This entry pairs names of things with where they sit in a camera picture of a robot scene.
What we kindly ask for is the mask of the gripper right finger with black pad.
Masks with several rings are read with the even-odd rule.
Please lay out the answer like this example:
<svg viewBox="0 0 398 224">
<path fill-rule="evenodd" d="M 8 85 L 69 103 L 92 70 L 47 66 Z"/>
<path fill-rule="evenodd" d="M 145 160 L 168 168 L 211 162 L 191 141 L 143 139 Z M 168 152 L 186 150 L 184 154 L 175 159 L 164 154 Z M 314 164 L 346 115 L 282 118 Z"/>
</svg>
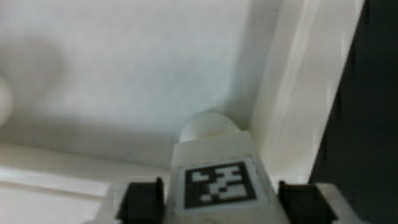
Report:
<svg viewBox="0 0 398 224">
<path fill-rule="evenodd" d="M 333 184 L 280 181 L 276 197 L 291 224 L 362 224 Z"/>
</svg>

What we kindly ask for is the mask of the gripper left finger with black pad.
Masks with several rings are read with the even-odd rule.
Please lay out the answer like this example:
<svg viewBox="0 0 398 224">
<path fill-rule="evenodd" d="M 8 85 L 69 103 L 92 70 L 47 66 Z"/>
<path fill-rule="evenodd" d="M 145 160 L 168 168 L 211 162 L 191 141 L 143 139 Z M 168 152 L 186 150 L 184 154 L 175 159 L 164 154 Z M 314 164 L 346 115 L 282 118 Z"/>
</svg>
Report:
<svg viewBox="0 0 398 224">
<path fill-rule="evenodd" d="M 111 183 L 86 224 L 163 224 L 163 180 Z"/>
</svg>

